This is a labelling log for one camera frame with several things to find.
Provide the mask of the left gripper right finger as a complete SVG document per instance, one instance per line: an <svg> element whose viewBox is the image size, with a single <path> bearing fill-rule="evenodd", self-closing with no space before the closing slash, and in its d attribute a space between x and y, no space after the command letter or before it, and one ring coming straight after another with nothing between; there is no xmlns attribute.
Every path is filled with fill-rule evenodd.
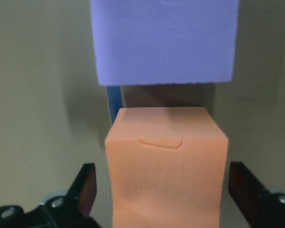
<svg viewBox="0 0 285 228"><path fill-rule="evenodd" d="M241 162L230 163L228 191L251 228L285 228L285 193L268 190Z"/></svg>

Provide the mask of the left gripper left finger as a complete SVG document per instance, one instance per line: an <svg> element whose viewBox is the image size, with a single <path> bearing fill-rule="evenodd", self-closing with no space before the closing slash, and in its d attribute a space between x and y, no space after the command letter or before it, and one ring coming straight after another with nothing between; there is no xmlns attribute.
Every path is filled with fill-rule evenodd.
<svg viewBox="0 0 285 228"><path fill-rule="evenodd" d="M90 217L97 193L93 163L85 163L64 196L55 196L42 206L50 228L99 228Z"/></svg>

